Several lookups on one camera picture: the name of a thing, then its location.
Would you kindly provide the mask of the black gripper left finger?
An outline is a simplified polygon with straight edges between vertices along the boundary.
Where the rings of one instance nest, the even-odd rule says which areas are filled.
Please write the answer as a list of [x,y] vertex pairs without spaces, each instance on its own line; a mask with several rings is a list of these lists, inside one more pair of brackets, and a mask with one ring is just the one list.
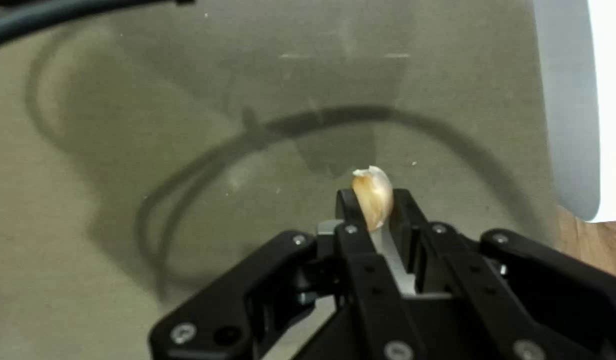
[[290,360],[423,360],[424,343],[353,192],[322,234],[285,229],[166,314],[150,360],[262,360],[331,298],[335,314]]

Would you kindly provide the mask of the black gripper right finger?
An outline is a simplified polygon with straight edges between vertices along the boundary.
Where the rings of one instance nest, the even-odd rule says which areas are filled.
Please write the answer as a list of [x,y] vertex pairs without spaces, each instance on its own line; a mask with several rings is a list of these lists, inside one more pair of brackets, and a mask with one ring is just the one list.
[[616,360],[616,275],[506,227],[470,239],[403,188],[390,231],[414,289],[451,293],[491,360]]

